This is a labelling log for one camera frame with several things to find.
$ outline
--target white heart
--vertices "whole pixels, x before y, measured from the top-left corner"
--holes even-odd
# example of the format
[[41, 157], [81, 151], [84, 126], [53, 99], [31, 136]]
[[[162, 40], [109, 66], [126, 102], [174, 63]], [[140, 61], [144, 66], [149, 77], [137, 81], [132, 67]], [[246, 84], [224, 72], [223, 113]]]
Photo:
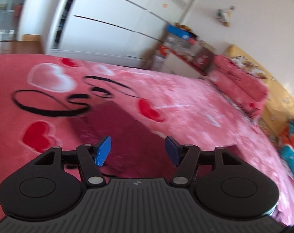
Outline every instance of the white heart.
[[93, 66], [93, 70], [104, 75], [115, 75], [114, 71], [110, 70], [108, 67], [102, 64], [95, 64]]
[[77, 87], [77, 83], [64, 71], [65, 69], [55, 64], [38, 64], [29, 72], [27, 82], [33, 86], [57, 93], [73, 91]]

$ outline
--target pillow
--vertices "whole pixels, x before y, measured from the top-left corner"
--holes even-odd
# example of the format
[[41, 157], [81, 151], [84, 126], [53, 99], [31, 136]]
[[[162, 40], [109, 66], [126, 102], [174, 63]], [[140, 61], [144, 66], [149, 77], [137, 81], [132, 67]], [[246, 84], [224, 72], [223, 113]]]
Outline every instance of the pillow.
[[243, 69], [246, 73], [259, 79], [267, 79], [265, 72], [258, 69], [259, 67], [255, 63], [247, 60], [246, 57], [234, 56], [230, 58], [230, 60], [238, 68]]
[[291, 145], [285, 144], [280, 150], [279, 154], [283, 158], [294, 174], [294, 149]]
[[238, 57], [238, 59], [246, 59], [247, 61], [250, 62], [250, 66], [255, 65], [257, 69], [259, 69], [260, 71], [262, 71], [266, 77], [266, 79], [262, 79], [261, 81], [269, 87], [270, 85], [270, 81], [271, 81], [271, 75], [270, 73], [261, 65], [259, 64], [255, 59], [253, 59], [250, 55], [248, 55], [245, 51], [243, 51], [242, 49], [240, 49], [238, 46], [236, 45], [230, 45], [226, 51], [224, 52], [224, 54], [228, 57], [228, 58], [233, 58], [233, 57]]

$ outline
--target teal cushion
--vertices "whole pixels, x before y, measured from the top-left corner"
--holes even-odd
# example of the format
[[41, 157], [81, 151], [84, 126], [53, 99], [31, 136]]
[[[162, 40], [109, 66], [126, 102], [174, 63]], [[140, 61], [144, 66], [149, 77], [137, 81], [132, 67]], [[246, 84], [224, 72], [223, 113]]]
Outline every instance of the teal cushion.
[[294, 174], [294, 149], [292, 146], [286, 144], [279, 150], [281, 158], [288, 164], [289, 168]]

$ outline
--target robotic device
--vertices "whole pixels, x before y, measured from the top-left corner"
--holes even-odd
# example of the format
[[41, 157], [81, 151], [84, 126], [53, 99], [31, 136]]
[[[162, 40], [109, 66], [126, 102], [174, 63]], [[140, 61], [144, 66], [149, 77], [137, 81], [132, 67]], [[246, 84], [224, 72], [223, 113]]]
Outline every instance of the robotic device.
[[[269, 215], [279, 191], [267, 176], [216, 147], [165, 140], [178, 168], [164, 179], [111, 179], [98, 169], [110, 151], [110, 137], [74, 151], [53, 147], [7, 177], [0, 185], [6, 217], [0, 233], [292, 233]], [[64, 172], [78, 165], [81, 182]], [[200, 165], [213, 171], [196, 179]]]

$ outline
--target white wardrobe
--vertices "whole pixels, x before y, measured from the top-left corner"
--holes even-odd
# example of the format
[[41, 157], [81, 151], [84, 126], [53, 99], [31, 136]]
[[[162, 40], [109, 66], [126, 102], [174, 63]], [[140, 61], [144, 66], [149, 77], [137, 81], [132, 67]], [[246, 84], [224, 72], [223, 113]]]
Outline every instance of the white wardrobe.
[[45, 52], [140, 67], [161, 44], [167, 23], [180, 21], [192, 1], [60, 0]]

